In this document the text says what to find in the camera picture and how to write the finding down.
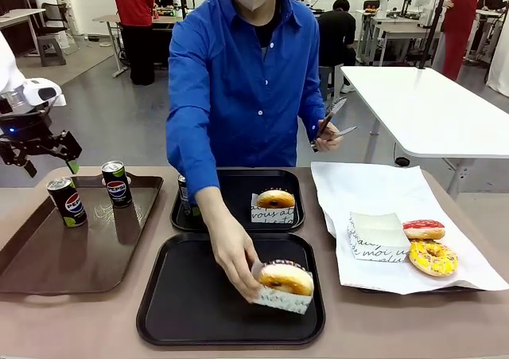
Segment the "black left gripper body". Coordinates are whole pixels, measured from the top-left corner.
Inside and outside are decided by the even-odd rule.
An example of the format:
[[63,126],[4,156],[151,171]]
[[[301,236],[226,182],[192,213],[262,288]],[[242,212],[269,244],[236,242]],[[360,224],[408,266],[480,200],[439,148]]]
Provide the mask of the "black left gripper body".
[[1,117],[1,144],[17,145],[21,142],[48,141],[52,138],[49,129],[51,119],[45,109],[25,114],[8,114]]

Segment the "person's right hand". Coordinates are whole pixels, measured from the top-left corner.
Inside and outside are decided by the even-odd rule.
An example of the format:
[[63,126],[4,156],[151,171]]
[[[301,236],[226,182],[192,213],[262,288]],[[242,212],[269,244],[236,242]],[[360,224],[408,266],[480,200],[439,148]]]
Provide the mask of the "person's right hand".
[[243,228],[213,233],[212,249],[216,262],[230,283],[252,303],[258,297],[260,284],[251,273],[251,264],[259,261],[252,239]]

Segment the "person's left hand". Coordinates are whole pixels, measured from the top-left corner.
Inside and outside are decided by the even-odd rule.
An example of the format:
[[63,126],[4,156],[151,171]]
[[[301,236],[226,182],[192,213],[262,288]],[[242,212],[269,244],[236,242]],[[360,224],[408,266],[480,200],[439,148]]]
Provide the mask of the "person's left hand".
[[335,150],[339,147],[343,137],[340,135],[339,130],[329,123],[321,136],[315,140],[315,148],[318,152],[327,152]]

